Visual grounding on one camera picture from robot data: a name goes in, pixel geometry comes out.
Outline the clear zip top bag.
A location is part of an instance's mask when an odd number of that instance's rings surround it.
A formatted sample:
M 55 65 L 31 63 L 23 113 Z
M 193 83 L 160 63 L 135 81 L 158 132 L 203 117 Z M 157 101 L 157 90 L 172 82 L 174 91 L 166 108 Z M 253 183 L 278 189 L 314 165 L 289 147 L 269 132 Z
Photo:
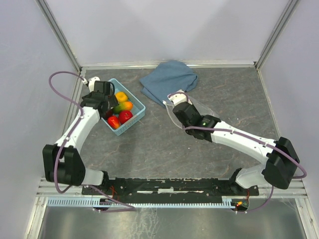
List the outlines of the clear zip top bag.
M 189 97 L 189 100 L 193 103 L 193 105 L 196 107 L 198 112 L 201 115 L 211 115 L 216 118 L 220 118 L 220 116 L 214 112 L 212 109 L 207 107 L 206 105 L 202 104 L 201 102 L 197 101 L 196 99 Z M 171 119 L 171 121 L 179 128 L 183 128 L 182 123 L 177 119 L 177 117 L 173 113 L 174 104 L 170 100 L 163 101 L 163 104 L 166 107 L 167 113 Z

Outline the bright red apple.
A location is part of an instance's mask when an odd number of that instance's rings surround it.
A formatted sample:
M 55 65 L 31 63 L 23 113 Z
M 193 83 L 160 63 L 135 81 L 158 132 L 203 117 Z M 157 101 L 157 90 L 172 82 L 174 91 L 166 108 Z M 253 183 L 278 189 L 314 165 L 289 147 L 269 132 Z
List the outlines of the bright red apple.
M 121 111 L 118 115 L 118 120 L 120 124 L 126 123 L 133 117 L 133 114 L 130 111 Z

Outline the red bell pepper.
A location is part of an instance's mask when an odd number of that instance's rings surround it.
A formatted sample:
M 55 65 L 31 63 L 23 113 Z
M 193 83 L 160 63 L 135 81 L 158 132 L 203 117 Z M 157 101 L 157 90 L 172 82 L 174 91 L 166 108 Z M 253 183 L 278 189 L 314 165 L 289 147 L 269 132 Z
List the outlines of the red bell pepper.
M 118 129 L 121 126 L 119 119 L 116 116 L 109 117 L 107 123 L 112 129 Z

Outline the dark red apple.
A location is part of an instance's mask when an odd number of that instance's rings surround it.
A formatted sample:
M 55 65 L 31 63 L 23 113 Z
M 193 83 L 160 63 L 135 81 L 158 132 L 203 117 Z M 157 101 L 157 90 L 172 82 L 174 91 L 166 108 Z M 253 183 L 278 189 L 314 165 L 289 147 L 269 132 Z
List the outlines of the dark red apple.
M 104 115 L 104 119 L 107 120 L 111 116 L 113 116 L 113 110 L 108 110 Z

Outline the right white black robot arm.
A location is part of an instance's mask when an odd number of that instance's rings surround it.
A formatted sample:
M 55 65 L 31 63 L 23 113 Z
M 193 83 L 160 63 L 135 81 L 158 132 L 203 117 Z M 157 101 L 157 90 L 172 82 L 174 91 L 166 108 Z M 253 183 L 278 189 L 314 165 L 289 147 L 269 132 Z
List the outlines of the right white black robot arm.
M 171 120 L 187 134 L 199 140 L 222 144 L 256 159 L 259 164 L 239 168 L 229 181 L 229 190 L 240 195 L 246 189 L 269 183 L 279 189 L 288 189 L 300 163 L 287 138 L 278 140 L 259 137 L 236 129 L 216 115 L 201 114 L 195 105 L 182 102 L 168 110 Z

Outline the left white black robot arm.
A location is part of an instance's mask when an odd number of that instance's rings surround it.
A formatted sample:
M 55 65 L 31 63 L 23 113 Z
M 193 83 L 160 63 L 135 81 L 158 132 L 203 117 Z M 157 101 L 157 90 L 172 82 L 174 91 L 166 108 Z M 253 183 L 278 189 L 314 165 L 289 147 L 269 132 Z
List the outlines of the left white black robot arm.
M 93 185 L 99 194 L 106 194 L 110 190 L 107 173 L 85 167 L 80 151 L 93 126 L 101 118 L 110 116 L 118 101 L 115 86 L 109 81 L 96 78 L 89 88 L 90 93 L 83 96 L 82 102 L 77 105 L 79 112 L 64 135 L 55 144 L 47 144 L 43 148 L 44 173 L 48 182 Z

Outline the orange tangerine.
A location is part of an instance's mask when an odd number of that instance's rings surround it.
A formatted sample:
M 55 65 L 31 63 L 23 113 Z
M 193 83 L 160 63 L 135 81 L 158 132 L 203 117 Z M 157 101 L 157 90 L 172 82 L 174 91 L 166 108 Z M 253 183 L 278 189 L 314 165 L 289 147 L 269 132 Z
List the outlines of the orange tangerine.
M 124 92 L 117 92 L 115 94 L 115 97 L 116 97 L 118 103 L 126 102 L 129 100 L 128 96 Z

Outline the green orange mango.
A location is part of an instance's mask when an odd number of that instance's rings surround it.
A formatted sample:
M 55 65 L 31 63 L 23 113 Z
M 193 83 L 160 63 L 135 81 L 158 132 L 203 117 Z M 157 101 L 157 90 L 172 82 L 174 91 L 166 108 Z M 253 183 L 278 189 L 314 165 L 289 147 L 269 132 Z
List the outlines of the green orange mango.
M 133 103 L 129 101 L 121 102 L 113 108 L 113 114 L 118 115 L 122 111 L 130 111 L 133 108 Z

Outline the light blue plastic basket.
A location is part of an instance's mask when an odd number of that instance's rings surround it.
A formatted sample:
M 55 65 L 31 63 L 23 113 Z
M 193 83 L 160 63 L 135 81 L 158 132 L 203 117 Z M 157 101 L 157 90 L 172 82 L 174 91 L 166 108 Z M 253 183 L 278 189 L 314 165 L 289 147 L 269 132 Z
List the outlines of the light blue plastic basket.
M 131 109 L 131 113 L 133 117 L 129 119 L 127 122 L 122 124 L 118 129 L 113 129 L 108 123 L 106 119 L 102 119 L 102 121 L 109 127 L 109 129 L 117 136 L 123 134 L 126 130 L 128 130 L 132 125 L 138 122 L 142 117 L 145 116 L 145 105 L 133 94 L 131 93 L 124 85 L 122 85 L 117 79 L 111 78 L 108 82 L 112 82 L 115 86 L 115 93 L 124 92 L 128 96 L 129 102 L 133 104 L 133 108 Z

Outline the blue folded cloth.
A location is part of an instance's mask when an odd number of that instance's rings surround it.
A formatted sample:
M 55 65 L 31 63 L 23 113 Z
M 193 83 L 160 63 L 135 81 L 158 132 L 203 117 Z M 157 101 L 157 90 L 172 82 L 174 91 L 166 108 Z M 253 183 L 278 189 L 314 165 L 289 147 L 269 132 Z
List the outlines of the blue folded cloth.
M 150 74 L 142 77 L 141 92 L 155 103 L 164 107 L 163 101 L 168 100 L 171 93 L 182 90 L 193 90 L 198 82 L 198 76 L 186 64 L 170 60 L 160 63 Z

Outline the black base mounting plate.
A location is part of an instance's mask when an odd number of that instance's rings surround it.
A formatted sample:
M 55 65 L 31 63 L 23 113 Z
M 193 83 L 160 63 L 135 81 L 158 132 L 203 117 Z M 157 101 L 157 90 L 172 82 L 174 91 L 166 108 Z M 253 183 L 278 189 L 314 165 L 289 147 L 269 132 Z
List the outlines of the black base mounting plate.
M 221 203 L 223 196 L 245 198 L 259 195 L 256 185 L 245 189 L 229 179 L 217 178 L 115 178 L 96 188 L 127 204 Z

